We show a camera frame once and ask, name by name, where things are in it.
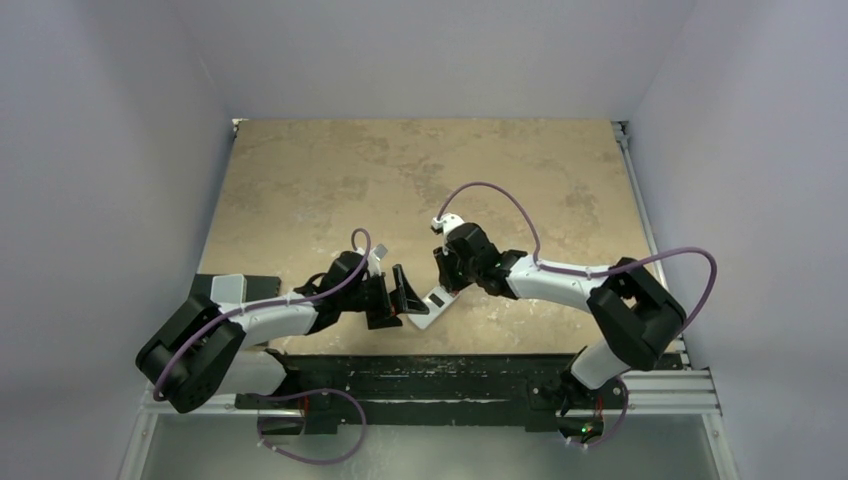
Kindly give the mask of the red white remote control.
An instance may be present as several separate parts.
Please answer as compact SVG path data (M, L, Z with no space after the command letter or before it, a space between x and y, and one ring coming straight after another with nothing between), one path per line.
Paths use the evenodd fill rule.
M427 312L407 313L407 318L418 329L426 330L455 303L458 297L458 293L436 286L423 298Z

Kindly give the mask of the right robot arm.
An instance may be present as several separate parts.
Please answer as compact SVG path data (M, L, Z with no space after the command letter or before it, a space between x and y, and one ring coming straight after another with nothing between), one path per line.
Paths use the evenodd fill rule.
M623 257L613 266L545 265L521 250L499 250L476 223L446 215L431 223L443 244L433 252L440 286L457 294L475 284L488 295L541 300L592 315L602 338L581 350L561 381L564 399L584 407L629 370L652 370L686 313L644 267Z

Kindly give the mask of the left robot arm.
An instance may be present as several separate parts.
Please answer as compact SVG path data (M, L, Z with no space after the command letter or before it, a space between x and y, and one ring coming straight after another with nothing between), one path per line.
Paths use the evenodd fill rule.
M153 385L154 399L179 413L232 393L258 394L272 408L287 408L298 382L280 353L257 345L321 332L344 313L364 314L370 330L399 327L403 314L428 314L401 265L392 275L389 289L376 252L358 249L275 298L236 304L193 294L141 347L135 366Z

